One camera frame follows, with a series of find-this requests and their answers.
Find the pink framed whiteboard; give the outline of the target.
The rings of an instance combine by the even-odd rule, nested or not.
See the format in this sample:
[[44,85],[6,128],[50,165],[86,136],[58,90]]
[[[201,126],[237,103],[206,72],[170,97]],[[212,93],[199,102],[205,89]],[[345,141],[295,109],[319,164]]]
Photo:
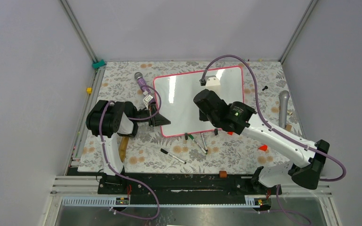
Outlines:
[[[182,136],[185,133],[194,134],[213,131],[214,126],[208,121],[199,120],[199,109],[193,98],[204,90],[200,85],[203,71],[179,73],[159,76],[153,79],[153,87],[161,99],[159,113],[168,119],[169,125],[161,126],[164,137]],[[206,78],[217,82],[218,96],[226,103],[244,101],[244,73],[239,66],[229,66],[208,70]]]

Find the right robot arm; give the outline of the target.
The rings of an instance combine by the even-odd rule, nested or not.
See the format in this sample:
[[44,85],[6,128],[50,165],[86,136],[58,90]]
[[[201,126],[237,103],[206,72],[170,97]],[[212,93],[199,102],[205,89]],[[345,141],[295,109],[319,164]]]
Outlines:
[[317,188],[329,150],[327,141],[282,133],[281,127],[263,121],[254,108],[239,101],[227,104],[211,90],[200,91],[193,102],[214,127],[257,140],[288,158],[284,164],[257,168],[251,179],[254,192],[263,194],[292,182],[310,190]]

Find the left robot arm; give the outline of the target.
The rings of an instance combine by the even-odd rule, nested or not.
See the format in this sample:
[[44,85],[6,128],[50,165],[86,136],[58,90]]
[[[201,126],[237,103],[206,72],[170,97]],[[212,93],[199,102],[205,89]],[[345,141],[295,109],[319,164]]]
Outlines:
[[155,103],[148,108],[138,110],[132,102],[113,102],[99,100],[86,118],[86,127],[98,140],[103,155],[103,172],[114,176],[109,187],[117,194],[127,189],[127,181],[121,176],[124,166],[120,157],[117,138],[135,137],[138,132],[138,123],[147,122],[149,126],[164,126],[171,121],[162,116]]

